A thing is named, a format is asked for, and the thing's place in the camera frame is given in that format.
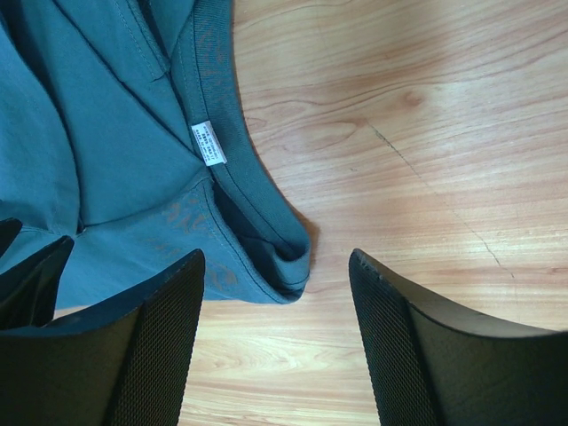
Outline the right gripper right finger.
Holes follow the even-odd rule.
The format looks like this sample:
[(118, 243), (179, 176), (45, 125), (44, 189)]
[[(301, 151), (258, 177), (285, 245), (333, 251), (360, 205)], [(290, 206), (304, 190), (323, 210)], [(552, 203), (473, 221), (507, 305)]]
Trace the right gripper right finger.
[(349, 279), (381, 424), (566, 424), (564, 331), (458, 304), (361, 249)]

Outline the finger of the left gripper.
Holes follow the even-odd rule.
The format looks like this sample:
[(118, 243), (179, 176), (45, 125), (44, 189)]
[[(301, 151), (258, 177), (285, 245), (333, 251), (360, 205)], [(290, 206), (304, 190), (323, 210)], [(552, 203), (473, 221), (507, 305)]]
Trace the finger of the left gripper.
[(55, 312), (60, 277), (74, 246), (63, 236), (1, 274), (1, 328), (43, 327)]

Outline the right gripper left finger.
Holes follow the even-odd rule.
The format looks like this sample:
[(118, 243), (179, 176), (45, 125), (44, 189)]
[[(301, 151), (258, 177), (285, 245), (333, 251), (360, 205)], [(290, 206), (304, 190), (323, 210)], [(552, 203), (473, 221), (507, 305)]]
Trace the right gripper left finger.
[(3, 331), (2, 424), (177, 424), (204, 273), (195, 250), (100, 303)]

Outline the grey blue t shirt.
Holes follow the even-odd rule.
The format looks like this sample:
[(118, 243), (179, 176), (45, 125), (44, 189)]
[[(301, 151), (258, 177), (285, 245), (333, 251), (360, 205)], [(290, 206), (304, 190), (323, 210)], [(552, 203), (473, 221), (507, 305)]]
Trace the grey blue t shirt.
[(205, 296), (290, 304), (311, 242), (249, 139), (230, 1), (4, 1), (1, 215), (8, 270), (69, 236), (60, 309), (193, 250)]

